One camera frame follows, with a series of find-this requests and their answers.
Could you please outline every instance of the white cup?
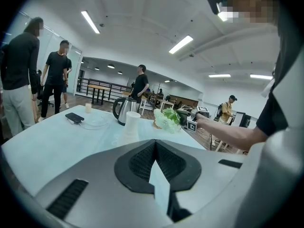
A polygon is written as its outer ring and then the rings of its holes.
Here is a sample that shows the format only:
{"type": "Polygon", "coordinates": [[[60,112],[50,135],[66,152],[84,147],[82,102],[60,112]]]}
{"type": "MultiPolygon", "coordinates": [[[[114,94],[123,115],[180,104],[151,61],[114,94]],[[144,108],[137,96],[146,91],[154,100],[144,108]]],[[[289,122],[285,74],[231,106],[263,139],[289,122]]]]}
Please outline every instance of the white cup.
{"type": "Polygon", "coordinates": [[[91,109],[92,109],[92,104],[91,103],[86,103],[85,104],[85,112],[86,113],[91,113],[91,109]]]}

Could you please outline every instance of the cap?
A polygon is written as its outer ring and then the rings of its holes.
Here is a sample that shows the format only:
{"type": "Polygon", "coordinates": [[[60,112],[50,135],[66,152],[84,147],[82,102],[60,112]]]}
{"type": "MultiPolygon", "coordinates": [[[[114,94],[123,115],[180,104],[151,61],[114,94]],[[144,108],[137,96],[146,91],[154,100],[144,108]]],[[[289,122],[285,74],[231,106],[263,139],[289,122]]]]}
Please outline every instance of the cap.
{"type": "Polygon", "coordinates": [[[238,99],[236,99],[236,97],[234,95],[231,95],[229,98],[231,98],[234,101],[237,101],[238,99]]]}

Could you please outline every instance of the green vegetable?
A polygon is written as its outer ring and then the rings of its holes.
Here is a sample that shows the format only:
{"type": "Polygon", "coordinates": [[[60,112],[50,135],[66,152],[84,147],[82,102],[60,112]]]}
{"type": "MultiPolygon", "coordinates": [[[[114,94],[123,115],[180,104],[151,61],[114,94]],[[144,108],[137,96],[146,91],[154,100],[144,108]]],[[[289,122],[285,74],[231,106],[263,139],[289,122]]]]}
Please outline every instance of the green vegetable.
{"type": "Polygon", "coordinates": [[[172,108],[167,108],[162,111],[165,117],[173,120],[176,124],[180,123],[180,116],[172,108]]]}

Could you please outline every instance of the long hair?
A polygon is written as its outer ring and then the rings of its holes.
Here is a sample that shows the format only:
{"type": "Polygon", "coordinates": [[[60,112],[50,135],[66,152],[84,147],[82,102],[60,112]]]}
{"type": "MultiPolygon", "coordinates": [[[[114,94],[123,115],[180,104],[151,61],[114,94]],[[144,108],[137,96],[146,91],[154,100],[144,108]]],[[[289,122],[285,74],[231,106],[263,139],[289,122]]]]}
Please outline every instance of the long hair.
{"type": "Polygon", "coordinates": [[[28,32],[36,36],[36,30],[40,29],[40,24],[43,23],[43,19],[40,17],[33,18],[28,26],[24,29],[24,32],[28,32]]]}

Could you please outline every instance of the sleeve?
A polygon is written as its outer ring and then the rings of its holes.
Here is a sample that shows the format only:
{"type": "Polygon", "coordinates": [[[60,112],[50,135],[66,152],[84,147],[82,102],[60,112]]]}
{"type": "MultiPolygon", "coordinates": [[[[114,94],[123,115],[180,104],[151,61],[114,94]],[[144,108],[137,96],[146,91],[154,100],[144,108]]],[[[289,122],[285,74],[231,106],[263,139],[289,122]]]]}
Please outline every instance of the sleeve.
{"type": "Polygon", "coordinates": [[[145,77],[143,78],[143,82],[145,85],[149,83],[147,75],[145,75],[145,77]]]}
{"type": "Polygon", "coordinates": [[[226,102],[222,105],[222,112],[223,113],[227,113],[228,112],[228,106],[227,106],[226,102]]]}
{"type": "Polygon", "coordinates": [[[256,122],[256,126],[259,130],[261,130],[263,133],[265,133],[267,136],[272,135],[276,131],[276,126],[272,120],[273,115],[273,98],[270,97],[266,105],[258,118],[256,122]]]}
{"type": "Polygon", "coordinates": [[[38,90],[37,89],[36,70],[37,70],[37,59],[38,59],[39,45],[40,45],[40,42],[37,39],[37,41],[35,41],[35,43],[34,43],[33,50],[31,52],[30,58],[29,58],[28,75],[29,75],[32,94],[37,93],[37,90],[38,90]]]}
{"type": "Polygon", "coordinates": [[[9,46],[6,44],[1,48],[1,80],[4,81],[6,74],[6,62],[7,62],[7,53],[9,46]]]}
{"type": "Polygon", "coordinates": [[[50,65],[50,64],[51,64],[51,60],[52,60],[52,53],[50,53],[50,54],[48,55],[46,64],[47,64],[47,65],[50,65]]]}
{"type": "Polygon", "coordinates": [[[67,70],[69,70],[70,68],[72,68],[72,62],[71,62],[71,60],[69,59],[68,60],[68,64],[67,64],[67,70]]]}

